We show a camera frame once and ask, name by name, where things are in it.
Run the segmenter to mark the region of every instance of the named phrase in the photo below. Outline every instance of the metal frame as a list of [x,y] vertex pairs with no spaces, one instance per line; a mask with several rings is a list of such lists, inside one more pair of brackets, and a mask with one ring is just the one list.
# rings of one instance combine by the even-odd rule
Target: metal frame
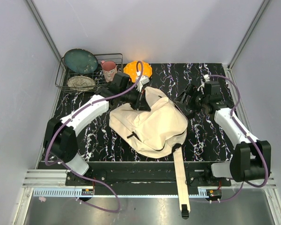
[[[234,83],[236,83],[234,76],[232,74],[231,69],[228,67],[228,65],[223,65],[224,71],[225,71],[225,75],[227,78],[231,79]],[[234,101],[234,103],[237,102],[237,91],[235,89],[235,87],[233,85],[229,85],[229,89],[232,95],[232,99]],[[238,107],[236,108],[236,112],[237,112],[237,117],[239,118],[239,120],[248,128],[248,130],[251,132],[251,127],[250,124],[248,122],[248,117],[247,114],[245,112],[245,109],[243,107],[243,102],[240,99],[240,103],[238,105]]]
[[272,0],[263,0],[263,2],[261,3],[256,15],[254,16],[254,19],[252,20],[246,34],[244,35],[240,45],[238,46],[235,54],[232,57],[232,60],[229,63],[229,68],[233,68],[236,60],[238,59],[240,53],[244,49],[244,46],[246,45],[247,41],[249,40],[251,34],[253,33],[254,29],[256,28],[257,24],[259,23],[262,15],[266,11],[266,9],[269,6],[269,4],[271,3],[271,1]]
[[61,55],[51,37],[48,29],[46,28],[45,23],[40,15],[37,7],[35,6],[33,0],[24,0],[24,1],[26,2],[27,7],[31,11],[31,14],[35,18],[35,21],[37,22],[38,27],[40,28],[41,32],[43,33],[44,38],[48,42],[49,47],[51,48],[53,54],[55,55],[57,61],[59,62],[61,60]]
[[[18,210],[16,212],[13,224],[14,225],[23,225],[26,214],[28,212],[29,203],[31,201],[31,197],[40,196],[36,190],[48,190],[48,191],[55,191],[53,194],[47,195],[54,196],[54,197],[66,197],[61,196],[59,191],[80,191],[82,188],[87,188],[93,190],[92,186],[65,186],[66,182],[66,170],[28,170],[26,174],[26,178],[23,183],[22,187],[22,199],[19,203]],[[261,180],[254,181],[254,183],[261,183]],[[231,181],[230,187],[222,187],[222,189],[238,189],[240,183],[236,183]],[[254,189],[252,186],[248,184],[244,184],[246,189]],[[193,196],[190,195],[190,198],[203,198],[206,197],[206,190],[208,189],[217,189],[217,187],[198,187],[198,191],[200,195]],[[263,187],[263,190],[266,194],[267,201],[269,203],[269,207],[271,209],[272,216],[274,218],[276,225],[281,225],[281,201],[280,196],[274,181],[272,174],[268,180],[268,184]],[[93,195],[93,197],[106,197],[111,198],[112,195]],[[120,195],[121,198],[178,198],[177,195]]]

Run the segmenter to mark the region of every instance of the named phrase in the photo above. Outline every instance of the black marble tabletop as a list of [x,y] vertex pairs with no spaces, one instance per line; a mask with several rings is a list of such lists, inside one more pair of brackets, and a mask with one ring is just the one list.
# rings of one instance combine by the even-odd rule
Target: black marble tabletop
[[[200,85],[203,75],[224,75],[221,64],[151,64],[149,86],[161,89],[170,99],[176,98],[193,82]],[[228,83],[218,78],[225,100],[232,102]],[[60,93],[55,117],[60,119],[89,101],[93,93]],[[109,111],[87,125],[78,137],[79,153],[85,161],[173,161],[173,156],[153,159],[134,151],[109,127]],[[183,145],[185,161],[222,161],[231,159],[233,146],[224,131],[201,111],[189,120]]]

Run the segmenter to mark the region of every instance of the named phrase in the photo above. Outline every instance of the wire dish rack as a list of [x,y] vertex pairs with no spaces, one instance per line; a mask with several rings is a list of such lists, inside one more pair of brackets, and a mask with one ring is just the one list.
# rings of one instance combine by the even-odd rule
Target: wire dish rack
[[[105,81],[103,70],[101,67],[101,61],[114,61],[117,64],[118,71],[123,71],[123,55],[121,53],[109,53],[109,54],[97,54],[94,55],[98,60],[97,69],[90,74],[79,74],[72,70],[70,70],[65,62],[64,58],[61,58],[59,62],[59,68],[57,71],[55,86],[61,89],[65,93],[76,93],[82,91],[95,92],[99,88],[103,87],[107,82]],[[59,76],[59,71],[63,68],[63,73]],[[73,85],[71,87],[68,86],[68,82],[73,77],[88,77],[83,79],[79,79],[80,82],[77,85]],[[86,80],[90,80],[91,78],[94,83],[89,85],[86,83]]]

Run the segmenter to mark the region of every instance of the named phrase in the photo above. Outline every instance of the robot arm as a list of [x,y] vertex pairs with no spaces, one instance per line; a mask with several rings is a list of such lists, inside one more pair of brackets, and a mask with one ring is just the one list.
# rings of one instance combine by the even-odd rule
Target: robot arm
[[[96,94],[79,109],[60,120],[55,118],[50,119],[45,133],[44,148],[48,149],[49,143],[56,131],[61,126],[64,126],[54,140],[51,153],[80,175],[85,175],[87,171],[91,171],[89,170],[89,165],[78,154],[76,137],[92,120],[108,111],[109,102],[107,99],[118,95],[130,87],[129,81],[129,75],[118,72],[115,74],[112,82],[107,83],[105,87],[99,89]],[[122,95],[120,100],[125,103],[130,103],[131,107],[135,110],[151,111],[146,102],[146,98],[143,97],[145,95],[145,90],[142,90],[142,86],[148,81],[148,77],[142,76],[140,82],[137,83],[137,88]]]
[[194,113],[205,109],[211,119],[225,131],[235,148],[231,161],[211,165],[211,176],[233,178],[236,182],[264,179],[266,171],[252,142],[259,147],[268,171],[271,162],[270,144],[252,135],[234,112],[231,115],[232,106],[223,100],[220,84],[209,81],[208,75],[204,78],[207,81],[199,87],[188,85],[176,101],[193,110],[193,113],[187,116],[189,119]]

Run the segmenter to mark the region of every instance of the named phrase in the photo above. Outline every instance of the white wall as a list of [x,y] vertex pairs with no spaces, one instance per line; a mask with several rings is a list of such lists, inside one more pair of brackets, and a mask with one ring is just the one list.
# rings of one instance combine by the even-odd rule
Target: white wall
[[262,0],[34,0],[57,48],[229,63]]
[[272,1],[233,67],[252,131],[272,146],[281,195],[281,0]]
[[34,168],[57,89],[57,61],[23,0],[0,1],[0,225]]

